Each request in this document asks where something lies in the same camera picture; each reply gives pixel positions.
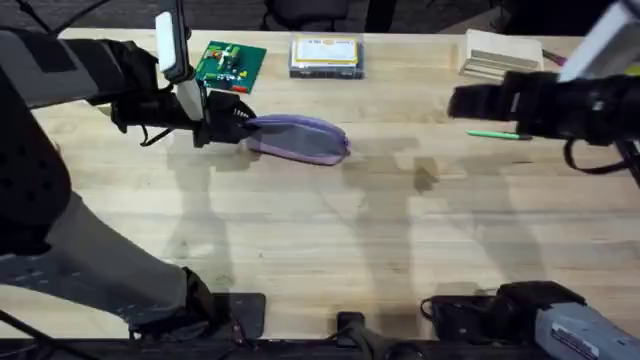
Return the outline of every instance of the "pen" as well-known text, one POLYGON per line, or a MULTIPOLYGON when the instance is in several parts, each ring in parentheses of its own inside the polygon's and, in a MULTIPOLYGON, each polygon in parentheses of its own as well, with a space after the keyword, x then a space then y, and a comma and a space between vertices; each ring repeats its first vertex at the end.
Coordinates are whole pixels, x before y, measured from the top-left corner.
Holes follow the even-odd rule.
POLYGON ((491 137, 497 139, 507 139, 507 140, 531 140, 533 136, 524 135, 524 134, 516 134, 516 133, 507 133, 500 131, 480 131, 480 130, 469 130, 467 134, 471 136, 482 136, 482 137, 491 137))

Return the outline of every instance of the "pencil case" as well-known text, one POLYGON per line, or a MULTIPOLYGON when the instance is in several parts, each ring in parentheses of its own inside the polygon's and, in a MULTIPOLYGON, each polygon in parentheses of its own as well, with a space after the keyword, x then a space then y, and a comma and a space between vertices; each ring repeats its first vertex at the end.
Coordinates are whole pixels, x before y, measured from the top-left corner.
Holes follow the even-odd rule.
POLYGON ((247 121, 257 130, 247 138, 252 151, 316 165, 335 165, 349 155, 339 127, 303 115, 267 115, 247 121))

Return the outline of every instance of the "black mount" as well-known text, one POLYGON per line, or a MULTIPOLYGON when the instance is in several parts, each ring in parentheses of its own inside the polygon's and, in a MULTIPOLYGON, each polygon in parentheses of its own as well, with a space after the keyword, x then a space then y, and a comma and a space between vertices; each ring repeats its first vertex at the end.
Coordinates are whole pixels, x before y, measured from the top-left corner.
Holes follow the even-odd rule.
POLYGON ((211 142, 237 144, 255 128, 246 124, 256 117, 251 108, 236 94, 211 91, 207 95, 200 85, 204 118, 191 120, 171 92, 171 87, 132 94, 111 104, 111 121, 122 133, 129 126, 151 126, 169 130, 189 130, 193 145, 201 148, 211 142))

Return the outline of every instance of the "circuit board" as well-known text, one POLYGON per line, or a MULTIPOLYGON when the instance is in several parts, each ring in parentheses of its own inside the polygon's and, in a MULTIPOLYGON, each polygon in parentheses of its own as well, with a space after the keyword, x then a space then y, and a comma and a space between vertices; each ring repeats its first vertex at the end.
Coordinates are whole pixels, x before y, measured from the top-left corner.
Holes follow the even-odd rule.
POLYGON ((206 87, 250 93, 267 49, 211 41, 196 68, 206 87))

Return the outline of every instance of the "black cable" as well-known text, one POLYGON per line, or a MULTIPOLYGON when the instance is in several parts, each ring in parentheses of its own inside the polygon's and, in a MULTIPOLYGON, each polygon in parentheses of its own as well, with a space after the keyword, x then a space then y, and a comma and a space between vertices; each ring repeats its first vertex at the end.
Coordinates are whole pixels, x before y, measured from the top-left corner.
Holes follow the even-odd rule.
POLYGON ((31 19, 33 19, 33 21, 37 22, 38 25, 40 25, 40 27, 47 32, 47 34, 51 34, 51 28, 49 27, 49 25, 47 25, 46 22, 44 22, 44 20, 42 20, 38 13, 36 13, 31 4, 29 4, 25 0, 16 0, 16 2, 20 6, 20 11, 29 15, 31 19))
POLYGON ((51 34, 53 34, 54 36, 60 35, 61 32, 66 30, 69 26, 73 25, 73 23, 75 23, 76 21, 80 20, 82 17, 86 16, 88 13, 92 12, 93 10, 95 10, 95 9, 99 8, 100 6, 108 3, 109 1, 111 1, 111 0, 98 0, 95 3, 87 6, 86 8, 80 10, 75 15, 71 16, 67 21, 63 22, 61 25, 59 25, 55 29, 53 29, 53 31, 51 31, 51 34))
POLYGON ((422 317, 429 320, 429 322, 433 322, 433 315, 429 314, 427 310, 424 309, 424 306, 431 303, 431 299, 433 298, 426 298, 420 302, 420 313, 422 314, 422 317))
POLYGON ((0 321, 6 323, 9 326, 16 328, 17 330, 22 331, 23 333, 33 337, 36 341, 39 341, 42 344, 51 346, 52 348, 65 351, 75 357, 84 360, 99 360, 97 357, 89 355, 83 351, 75 349, 59 340, 52 338, 51 336, 25 324, 19 319, 15 318, 13 315, 0 310, 0 321))
POLYGON ((384 352, 383 358, 385 360, 394 359, 395 357, 391 357, 390 355, 393 354, 395 351, 401 349, 401 348, 411 349, 411 351, 413 351, 416 354, 418 354, 418 356, 421 359, 426 359, 427 358, 427 356, 424 353, 424 351, 422 351, 422 349, 420 349, 420 346, 418 346, 418 344, 412 343, 411 341, 398 341, 398 342, 395 342, 395 343, 391 344, 391 346, 389 346, 387 348, 387 350, 384 352))
POLYGON ((631 164, 634 162, 640 162, 640 156, 634 156, 611 165, 605 165, 605 166, 600 166, 595 168, 580 168, 578 167, 578 165, 576 165, 576 161, 573 158, 573 145, 575 144, 575 142, 576 142, 575 139, 569 139, 567 140, 567 143, 564 145, 564 149, 563 149, 564 161, 567 163, 567 166, 569 166, 570 168, 574 170, 582 171, 585 174, 590 174, 590 175, 610 174, 612 172, 628 169, 631 166, 631 164))
POLYGON ((171 134, 171 132, 173 132, 173 129, 164 129, 162 130, 161 133, 159 133, 158 135, 151 138, 151 140, 149 140, 149 134, 147 133, 147 128, 144 125, 140 125, 140 127, 142 127, 142 132, 144 133, 144 141, 140 143, 140 146, 142 147, 149 147, 157 143, 158 141, 162 140, 165 136, 171 134))

